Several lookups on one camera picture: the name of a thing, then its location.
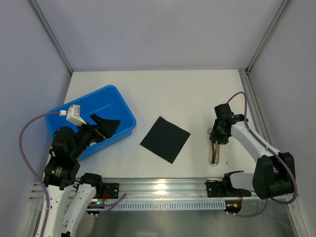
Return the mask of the black paper napkin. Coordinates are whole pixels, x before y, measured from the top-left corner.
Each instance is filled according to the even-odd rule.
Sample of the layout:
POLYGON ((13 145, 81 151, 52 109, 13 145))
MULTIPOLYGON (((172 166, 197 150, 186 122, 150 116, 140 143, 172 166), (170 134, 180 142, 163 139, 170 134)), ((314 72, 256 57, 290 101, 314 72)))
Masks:
POLYGON ((159 117, 140 145, 173 164, 189 137, 189 132, 159 117))

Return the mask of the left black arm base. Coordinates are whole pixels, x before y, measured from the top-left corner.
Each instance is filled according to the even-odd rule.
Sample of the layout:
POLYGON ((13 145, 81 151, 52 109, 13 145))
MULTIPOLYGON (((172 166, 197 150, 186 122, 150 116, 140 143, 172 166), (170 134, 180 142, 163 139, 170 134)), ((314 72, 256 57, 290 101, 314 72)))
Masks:
POLYGON ((103 183, 98 199, 118 199, 119 183, 103 183))

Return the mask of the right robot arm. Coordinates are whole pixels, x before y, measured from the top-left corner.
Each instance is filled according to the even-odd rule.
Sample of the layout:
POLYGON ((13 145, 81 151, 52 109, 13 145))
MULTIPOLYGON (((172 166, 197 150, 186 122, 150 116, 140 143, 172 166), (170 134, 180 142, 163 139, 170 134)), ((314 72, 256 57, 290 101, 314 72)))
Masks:
POLYGON ((255 193, 260 199, 282 195, 297 195, 295 163, 291 153, 282 153, 272 147, 257 132, 253 131, 243 114, 234 114, 228 103, 214 108, 216 119, 209 133, 209 163, 219 162, 220 146, 233 137, 246 149, 256 165, 252 173, 232 171, 224 174, 222 183, 225 192, 239 190, 255 193))

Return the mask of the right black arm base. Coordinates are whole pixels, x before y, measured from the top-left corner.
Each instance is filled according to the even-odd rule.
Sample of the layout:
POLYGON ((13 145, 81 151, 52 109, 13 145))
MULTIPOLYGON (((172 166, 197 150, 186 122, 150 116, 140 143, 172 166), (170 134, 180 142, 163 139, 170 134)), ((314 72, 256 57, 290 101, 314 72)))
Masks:
POLYGON ((207 180, 205 182, 208 198, 222 198, 225 197, 223 192, 223 185, 221 181, 207 180))

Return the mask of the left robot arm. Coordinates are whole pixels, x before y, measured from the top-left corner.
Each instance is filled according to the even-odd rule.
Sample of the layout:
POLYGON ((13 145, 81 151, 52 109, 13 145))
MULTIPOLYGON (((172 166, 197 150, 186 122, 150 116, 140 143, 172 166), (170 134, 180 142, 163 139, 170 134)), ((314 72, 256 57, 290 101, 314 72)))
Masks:
POLYGON ((80 168, 78 159, 91 144, 111 138, 120 125, 120 120, 104 119, 96 114, 90 115, 94 124, 89 124, 80 116, 67 115, 66 118, 78 130, 64 126, 54 132, 50 159, 44 169, 44 203, 37 232, 39 237, 75 235, 87 206, 103 189, 101 175, 85 173, 80 177, 75 200, 66 208, 80 168))

